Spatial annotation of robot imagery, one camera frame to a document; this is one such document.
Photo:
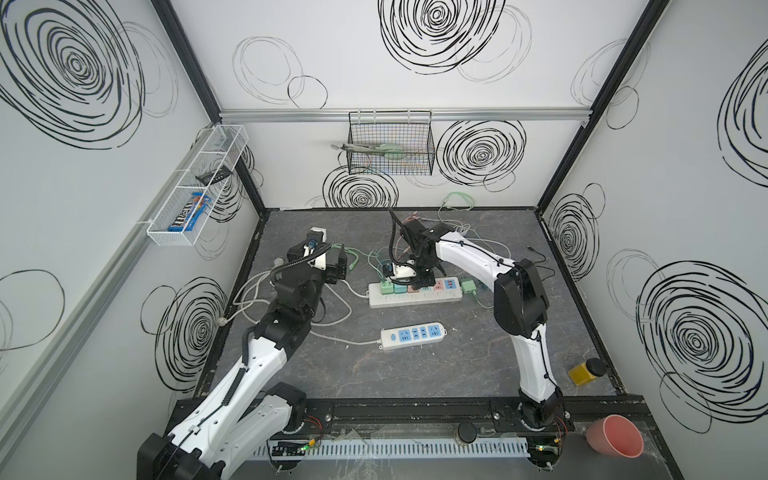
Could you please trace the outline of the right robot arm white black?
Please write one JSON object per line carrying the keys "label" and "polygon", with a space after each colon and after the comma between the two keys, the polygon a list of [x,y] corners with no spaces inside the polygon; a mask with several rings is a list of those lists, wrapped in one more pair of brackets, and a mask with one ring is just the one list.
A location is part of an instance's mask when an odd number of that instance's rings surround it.
{"label": "right robot arm white black", "polygon": [[529,259],[499,256],[444,223],[426,226],[400,220],[393,210],[385,277],[415,290],[436,284],[445,263],[468,273],[493,292],[492,312],[513,341],[520,371],[519,415],[532,431],[552,424],[563,409],[562,391],[551,368],[546,322],[550,302],[537,266]]}

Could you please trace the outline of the green charger plug with cable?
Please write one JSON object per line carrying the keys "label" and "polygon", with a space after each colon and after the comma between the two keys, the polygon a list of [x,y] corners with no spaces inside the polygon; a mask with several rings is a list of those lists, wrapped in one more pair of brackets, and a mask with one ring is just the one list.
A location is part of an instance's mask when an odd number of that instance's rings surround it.
{"label": "green charger plug with cable", "polygon": [[382,295],[390,295],[395,293],[395,286],[391,280],[387,279],[383,273],[383,267],[385,262],[379,258],[379,251],[364,252],[355,247],[349,247],[340,243],[332,245],[332,249],[343,250],[347,255],[350,255],[352,260],[348,264],[348,270],[353,271],[362,259],[366,261],[366,264],[373,269],[379,277],[379,290]]}

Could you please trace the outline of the large multicolour power strip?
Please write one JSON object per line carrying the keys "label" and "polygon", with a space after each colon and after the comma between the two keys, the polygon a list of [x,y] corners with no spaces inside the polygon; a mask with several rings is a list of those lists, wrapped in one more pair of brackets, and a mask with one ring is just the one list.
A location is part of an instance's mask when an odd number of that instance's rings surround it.
{"label": "large multicolour power strip", "polygon": [[369,306],[374,309],[458,302],[463,292],[456,277],[437,278],[432,286],[414,290],[388,280],[368,286]]}

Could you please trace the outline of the small blue white power strip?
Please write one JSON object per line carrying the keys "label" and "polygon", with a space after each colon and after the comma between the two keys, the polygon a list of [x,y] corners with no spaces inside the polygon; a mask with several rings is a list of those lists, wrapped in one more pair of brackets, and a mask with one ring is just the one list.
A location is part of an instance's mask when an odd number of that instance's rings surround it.
{"label": "small blue white power strip", "polygon": [[380,348],[387,351],[438,343],[446,333],[445,327],[439,322],[383,329],[380,333]]}

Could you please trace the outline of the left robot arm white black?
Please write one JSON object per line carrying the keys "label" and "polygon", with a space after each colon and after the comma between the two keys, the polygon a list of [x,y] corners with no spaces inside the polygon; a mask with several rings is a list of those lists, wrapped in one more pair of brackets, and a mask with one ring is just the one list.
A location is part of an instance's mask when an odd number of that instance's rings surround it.
{"label": "left robot arm white black", "polygon": [[144,441],[137,478],[228,479],[273,435],[302,428],[305,393],[267,384],[309,335],[324,285],[346,276],[346,254],[330,263],[331,248],[326,230],[313,227],[288,250],[286,263],[270,274],[276,297],[244,332],[239,361],[168,434]]}

